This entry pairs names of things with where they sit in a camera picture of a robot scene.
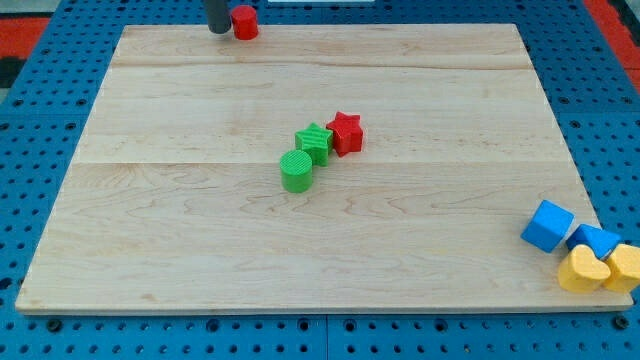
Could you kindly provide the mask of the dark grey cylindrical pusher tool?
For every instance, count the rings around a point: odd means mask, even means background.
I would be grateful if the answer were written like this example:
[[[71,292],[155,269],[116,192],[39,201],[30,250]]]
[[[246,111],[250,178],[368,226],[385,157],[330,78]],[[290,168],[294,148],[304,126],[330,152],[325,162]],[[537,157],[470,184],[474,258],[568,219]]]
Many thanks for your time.
[[[203,0],[209,30],[214,34],[225,34],[231,29],[231,17],[227,0]]]

